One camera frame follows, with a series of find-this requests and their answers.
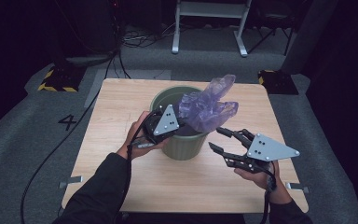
printed number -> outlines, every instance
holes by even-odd
[[[60,119],[60,121],[58,121],[58,122],[66,124],[66,131],[69,130],[69,128],[71,127],[71,124],[77,123],[77,121],[74,121],[73,115],[68,115],[63,119]]]

black cable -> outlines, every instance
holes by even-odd
[[[62,210],[62,206],[60,205],[60,207],[58,208],[58,211],[57,211],[57,217],[59,217],[59,216],[60,216],[60,212],[61,212],[61,210]]]
[[[135,140],[138,138],[139,132],[142,130],[142,128],[145,126],[145,121],[148,120],[151,116],[153,116],[156,113],[156,111],[150,112],[146,118],[142,121],[142,123],[139,125],[138,129],[136,130],[135,134],[133,135],[130,143],[127,145],[127,178],[126,183],[124,186],[124,192],[123,192],[123,198],[121,200],[120,206],[117,208],[116,216],[118,215],[118,212],[120,211],[121,206],[123,205],[124,201],[126,200],[127,193],[130,189],[130,183],[131,183],[131,162],[132,162],[132,148],[135,143]]]
[[[109,64],[106,66],[106,72],[105,72],[105,77],[104,78],[107,77],[107,71],[109,70],[109,66],[110,66],[110,63],[112,61],[113,61],[113,58],[111,58],[111,60],[109,61]],[[54,152],[65,142],[65,140],[72,134],[72,132],[79,125],[79,123],[83,120],[83,118],[86,116],[87,112],[90,110],[91,106],[94,104],[94,101],[97,99],[98,95],[100,94],[100,91],[101,91],[101,89],[99,89],[97,94],[95,94],[95,96],[92,99],[91,103],[89,103],[89,106],[83,112],[82,116],[77,121],[77,123],[75,124],[74,128],[71,131],[69,131],[69,133],[61,140],[61,142],[55,148],[53,148],[51,150],[51,152],[46,156],[46,158],[42,161],[42,163],[40,163],[40,165],[37,167],[37,169],[35,170],[34,174],[31,177],[31,179],[28,181],[28,184],[25,187],[25,190],[22,193],[22,197],[21,197],[21,205],[20,205],[21,224],[25,224],[25,220],[24,220],[24,202],[25,202],[25,197],[27,195],[28,189],[30,188],[32,182],[34,181],[34,178],[39,173],[39,171],[43,167],[43,165],[45,165],[46,161],[51,157],[51,155],[53,155]]]
[[[269,196],[270,196],[271,192],[273,190],[275,190],[277,187],[274,162],[272,162],[272,167],[273,167],[273,173],[268,170],[263,170],[263,172],[266,173],[270,179],[268,180],[267,190],[266,190],[266,193],[264,194],[264,212],[263,212],[263,218],[261,219],[260,224],[265,224],[267,221],[267,217],[269,216]]]
[[[162,70],[162,72],[160,72],[158,75],[153,76],[153,79],[156,79],[157,77],[161,76],[164,72],[165,70]]]
[[[124,68],[123,60],[121,59],[121,49],[118,50],[118,58],[120,59],[121,69],[123,69],[123,73],[125,77],[131,79],[130,75],[127,73],[126,69]]]
[[[170,34],[166,34],[166,35],[164,33],[169,31],[170,29],[172,29],[174,25],[175,25],[175,22],[173,24],[171,24],[170,26],[168,26],[167,28],[165,28],[162,31],[161,36],[157,36],[157,35],[153,35],[153,34],[140,35],[140,31],[128,31],[123,36],[123,43],[124,43],[123,45],[128,48],[146,48],[150,45],[155,44],[157,41],[164,39],[165,37],[167,37],[169,35],[173,35],[174,32],[171,32]],[[137,43],[137,44],[129,43],[129,41],[134,41],[136,39],[139,39],[139,43]],[[151,41],[151,43],[143,45],[146,41]]]
[[[117,73],[117,71],[116,71],[115,60],[113,60],[112,65],[113,65],[113,69],[115,70],[115,73],[116,73],[117,78],[120,78],[120,76],[118,75],[118,73]]]

chair leg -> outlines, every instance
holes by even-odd
[[[288,40],[287,40],[287,44],[286,44],[286,49],[284,50],[284,56],[286,56],[287,54],[287,50],[289,49],[289,45],[290,45],[290,40],[292,39],[292,35],[293,35],[293,27],[290,28],[290,34],[289,34],[289,37],[288,37]]]
[[[257,42],[257,44],[255,44],[249,51],[248,53],[251,53],[255,48],[257,48],[265,39],[267,39],[267,37],[269,37],[272,33],[274,32],[274,30],[271,30],[267,35],[265,35],[260,41]]]

person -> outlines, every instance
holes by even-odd
[[[162,148],[169,139],[165,139],[158,145],[146,148],[137,148],[134,146],[132,149],[131,158],[128,158],[127,145],[131,142],[132,137],[135,135],[136,130],[141,125],[142,121],[146,118],[148,112],[143,112],[137,121],[133,122],[131,128],[127,134],[127,138],[124,141],[122,147],[116,153],[110,153],[105,160],[98,167],[94,176],[87,181],[69,200],[62,215],[57,217],[53,223],[114,223],[117,220],[117,214],[119,214],[120,206],[124,201],[126,194],[126,183],[128,174],[127,160],[134,160],[137,157],[141,157],[147,154],[149,151]],[[310,218],[304,214],[301,209],[296,205],[295,201],[291,198],[290,194],[286,190],[279,176],[279,164],[275,161],[275,176],[277,179],[277,188],[270,193],[269,198],[269,221],[270,223],[312,223]],[[267,187],[267,175],[264,173],[251,174],[242,169],[234,169],[235,174],[250,181],[254,181],[258,187],[265,189]],[[139,223],[155,223],[153,220],[146,220],[149,216],[141,217]],[[155,218],[157,223],[194,223],[186,222],[186,217],[194,218],[195,215],[175,215],[164,216],[163,219]],[[211,216],[206,223],[216,223],[215,217]],[[243,216],[241,220],[236,217],[225,217],[224,223],[244,223]],[[125,223],[137,223],[137,218],[131,219]]]

dark curtain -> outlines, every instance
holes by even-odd
[[[310,78],[314,114],[358,197],[358,1],[338,2],[302,74]]]
[[[0,0],[0,119],[27,95],[30,76],[49,63],[20,3]]]
[[[282,64],[281,70],[290,75],[301,73],[318,43],[326,24],[336,9],[338,0],[312,0],[300,23],[296,38]]]

